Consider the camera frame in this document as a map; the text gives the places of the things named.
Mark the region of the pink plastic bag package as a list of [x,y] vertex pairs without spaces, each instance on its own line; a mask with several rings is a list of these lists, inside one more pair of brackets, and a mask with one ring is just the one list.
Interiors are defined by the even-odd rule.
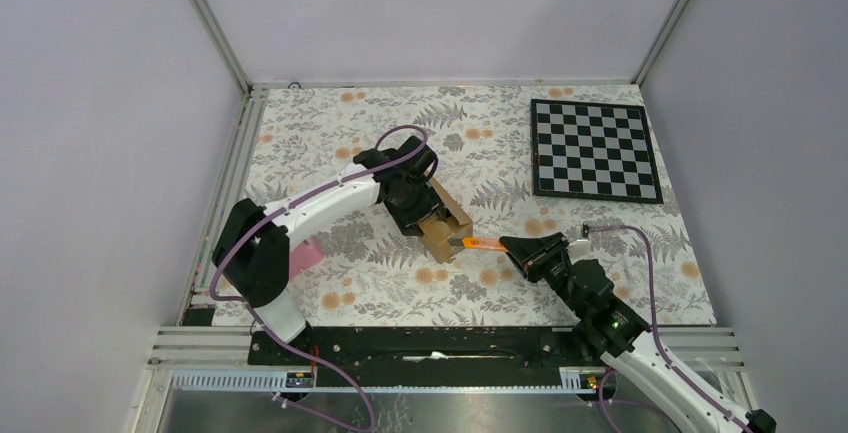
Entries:
[[294,279],[324,259],[320,242],[315,236],[306,238],[291,250],[289,255],[289,278]]

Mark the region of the floral patterned table mat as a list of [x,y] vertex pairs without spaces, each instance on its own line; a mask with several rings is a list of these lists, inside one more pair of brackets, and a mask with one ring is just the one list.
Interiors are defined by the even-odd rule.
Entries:
[[[608,225],[591,254],[615,294],[663,325],[715,322],[668,172],[664,202],[538,197],[532,192],[533,99],[639,105],[633,85],[277,89],[264,105],[243,193],[258,204],[309,190],[376,143],[428,133],[436,179],[483,237],[576,237]],[[497,252],[464,251],[439,264],[402,236],[386,209],[349,214],[316,236],[324,259],[289,282],[314,326],[548,325],[574,316],[544,284],[524,281]]]

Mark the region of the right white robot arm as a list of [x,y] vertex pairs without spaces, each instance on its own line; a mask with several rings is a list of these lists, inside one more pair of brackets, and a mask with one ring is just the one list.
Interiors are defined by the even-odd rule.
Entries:
[[774,432],[776,420],[763,409],[735,403],[698,375],[668,346],[654,319],[645,320],[614,292],[596,259],[575,261],[571,243],[556,233],[498,240],[521,276],[544,282],[578,318],[575,355],[603,362],[625,377],[682,432]]

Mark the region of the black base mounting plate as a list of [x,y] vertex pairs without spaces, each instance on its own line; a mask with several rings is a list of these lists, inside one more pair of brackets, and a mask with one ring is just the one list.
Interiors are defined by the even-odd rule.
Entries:
[[488,377],[521,369],[603,371],[606,366],[568,328],[527,327],[308,327],[287,348],[269,334],[252,334],[251,366],[303,367],[329,373],[336,365],[355,381],[413,373]]

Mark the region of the orange black utility knife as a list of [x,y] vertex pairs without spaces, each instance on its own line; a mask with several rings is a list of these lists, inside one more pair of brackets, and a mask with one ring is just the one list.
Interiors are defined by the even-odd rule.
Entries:
[[450,238],[448,244],[462,249],[506,252],[507,248],[497,238],[462,237]]

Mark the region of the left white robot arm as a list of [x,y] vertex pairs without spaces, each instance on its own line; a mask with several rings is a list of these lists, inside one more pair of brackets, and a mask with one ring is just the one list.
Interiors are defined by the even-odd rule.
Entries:
[[259,205],[238,201],[212,252],[216,267],[209,294],[226,279],[248,312],[272,338],[272,351],[288,364],[309,354],[307,321],[287,290],[293,251],[334,221],[372,205],[389,212],[400,233],[421,237],[421,222],[450,214],[432,178],[439,165],[424,133],[397,148],[374,147],[355,155],[332,177],[305,192]]

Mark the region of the black white chessboard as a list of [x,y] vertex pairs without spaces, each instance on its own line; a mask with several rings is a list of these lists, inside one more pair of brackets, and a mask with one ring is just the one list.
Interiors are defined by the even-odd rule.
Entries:
[[664,202],[644,107],[533,99],[530,128],[535,195]]

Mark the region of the brown cardboard express box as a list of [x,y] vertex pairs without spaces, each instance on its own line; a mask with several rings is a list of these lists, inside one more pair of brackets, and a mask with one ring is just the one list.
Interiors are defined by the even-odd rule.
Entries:
[[420,241],[437,263],[450,263],[460,251],[460,247],[451,245],[450,240],[471,237],[473,220],[435,178],[429,184],[440,204],[426,218],[417,222],[422,232]]

